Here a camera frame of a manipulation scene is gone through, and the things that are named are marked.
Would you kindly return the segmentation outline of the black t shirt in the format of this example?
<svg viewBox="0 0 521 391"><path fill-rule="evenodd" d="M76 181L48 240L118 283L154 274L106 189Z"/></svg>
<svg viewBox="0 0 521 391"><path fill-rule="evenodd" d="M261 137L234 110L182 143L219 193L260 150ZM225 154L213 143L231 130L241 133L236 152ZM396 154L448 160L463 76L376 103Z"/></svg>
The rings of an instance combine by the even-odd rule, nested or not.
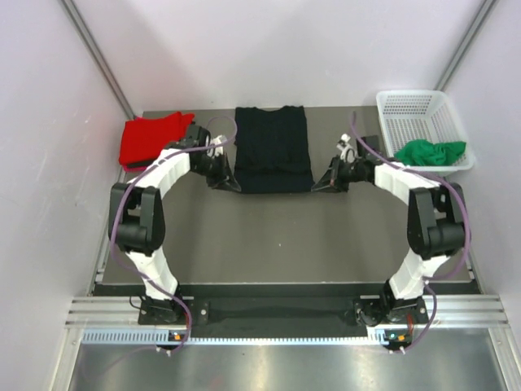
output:
<svg viewBox="0 0 521 391"><path fill-rule="evenodd" d="M308 192L314 184L302 106L236 108L234 176L243 194Z"/></svg>

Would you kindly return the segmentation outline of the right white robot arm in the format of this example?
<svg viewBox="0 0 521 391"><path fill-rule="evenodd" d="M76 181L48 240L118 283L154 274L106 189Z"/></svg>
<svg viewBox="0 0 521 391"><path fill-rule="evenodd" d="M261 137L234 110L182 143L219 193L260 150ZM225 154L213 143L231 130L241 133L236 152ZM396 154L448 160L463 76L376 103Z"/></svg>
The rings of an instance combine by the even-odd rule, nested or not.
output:
<svg viewBox="0 0 521 391"><path fill-rule="evenodd" d="M404 261L384 283L378 300L357 309L358 319L367 326L396 323L418 308L428 280L465 246L462 189L425 178L397 161L383 161L367 149L373 137L360 138L355 146L350 140L347 134L340 137L339 154L312 190L339 193L352 183L368 182L406 204L409 250Z"/></svg>

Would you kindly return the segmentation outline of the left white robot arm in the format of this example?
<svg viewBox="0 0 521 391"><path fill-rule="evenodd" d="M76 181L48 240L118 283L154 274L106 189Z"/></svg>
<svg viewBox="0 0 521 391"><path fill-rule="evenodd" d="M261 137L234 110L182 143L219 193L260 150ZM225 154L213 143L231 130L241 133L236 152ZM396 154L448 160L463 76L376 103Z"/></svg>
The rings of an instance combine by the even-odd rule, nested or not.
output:
<svg viewBox="0 0 521 391"><path fill-rule="evenodd" d="M112 253L126 255L143 281L145 293L140 298L138 320L143 325L190 321L179 282L163 249L163 199L189 173L205 177L213 190L239 192L241 187L225 152L232 141L232 137L214 137L202 126L189 125L186 135L167 143L136 178L112 186L107 235Z"/></svg>

